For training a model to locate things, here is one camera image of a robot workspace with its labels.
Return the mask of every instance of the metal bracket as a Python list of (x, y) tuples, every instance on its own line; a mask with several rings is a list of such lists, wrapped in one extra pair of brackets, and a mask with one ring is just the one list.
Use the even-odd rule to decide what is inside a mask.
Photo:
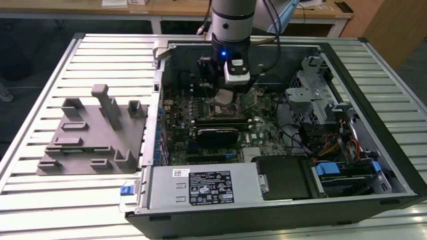
[(137, 193), (137, 195), (139, 195), (139, 198), (138, 198), (138, 206), (141, 208), (147, 208), (147, 205), (149, 205), (149, 188), (150, 188), (150, 184), (149, 184), (149, 181), (150, 181), (150, 178), (151, 178), (151, 169), (153, 167), (151, 166), (146, 166), (142, 168), (141, 172), (142, 172), (142, 177), (141, 177), (141, 182), (139, 182), (139, 192)]
[(151, 57), (155, 61), (161, 60), (162, 58), (170, 55), (167, 51), (167, 45), (169, 43), (165, 40), (157, 40), (153, 42)]
[(328, 69), (328, 65), (320, 56), (305, 57), (300, 65), (308, 75), (321, 74)]
[(324, 107), (325, 120), (332, 121), (334, 119), (334, 113), (344, 113), (352, 108), (353, 108), (353, 106), (346, 102), (341, 102), (341, 103), (336, 103), (336, 104), (329, 103)]
[(266, 183), (266, 177), (264, 174), (257, 175), (258, 176), (258, 188), (261, 193), (268, 193), (268, 183)]

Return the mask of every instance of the floor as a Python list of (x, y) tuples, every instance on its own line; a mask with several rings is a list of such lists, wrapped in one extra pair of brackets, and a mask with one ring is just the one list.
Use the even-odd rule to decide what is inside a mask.
[[(166, 22), (162, 25), (165, 34), (193, 34), (198, 22)], [(41, 19), (0, 19), (0, 36), (6, 35), (15, 40), (26, 56), (31, 75), (19, 81), (0, 82), (14, 95), (11, 102), (0, 101), (0, 159), (7, 149), (14, 135), (21, 127), (27, 112), (38, 97), (63, 50), (75, 32), (103, 34), (150, 34), (150, 25), (146, 21), (105, 21), (66, 20), (58, 28), (53, 20)], [(427, 41), (401, 66), (397, 74), (413, 90), (424, 104), (427, 104)]]

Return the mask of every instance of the motherboard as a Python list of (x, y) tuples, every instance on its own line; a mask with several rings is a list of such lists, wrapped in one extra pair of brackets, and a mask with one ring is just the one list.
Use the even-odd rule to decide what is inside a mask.
[(244, 163), (286, 154), (274, 121), (276, 93), (254, 86), (224, 104), (217, 94), (197, 90), (163, 94), (167, 165)]

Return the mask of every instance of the sticker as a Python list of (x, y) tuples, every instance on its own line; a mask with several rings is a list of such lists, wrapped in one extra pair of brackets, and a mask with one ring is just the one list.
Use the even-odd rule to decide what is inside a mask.
[(187, 177), (189, 168), (185, 169), (173, 169), (171, 170), (171, 177)]
[(242, 66), (242, 59), (233, 59), (230, 60), (230, 64), (233, 66)]
[(189, 169), (179, 170), (187, 170), (189, 204), (191, 206), (232, 204), (234, 202), (232, 175), (229, 171), (189, 173)]
[(352, 16), (350, 15), (336, 15), (334, 18), (337, 18), (337, 19), (350, 19)]
[(147, 14), (147, 11), (127, 11), (129, 14)]

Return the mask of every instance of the wooden desk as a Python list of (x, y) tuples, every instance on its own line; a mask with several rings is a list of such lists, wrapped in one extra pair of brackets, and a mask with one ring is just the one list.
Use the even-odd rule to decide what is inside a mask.
[[(151, 0), (150, 14), (154, 21), (201, 21), (206, 13), (206, 0)], [(326, 24), (332, 25), (328, 37), (338, 37), (352, 13), (344, 13), (334, 5), (333, 0), (326, 0), (321, 6), (296, 9), (292, 24)]]
[[(206, 8), (206, 0), (149, 0), (117, 9), (102, 9), (101, 0), (0, 0), (0, 18), (147, 20), (151, 33), (161, 34), (161, 21), (201, 21)], [(294, 11), (290, 23), (332, 25), (326, 36), (338, 37), (353, 14), (342, 13), (333, 0), (308, 9)]]

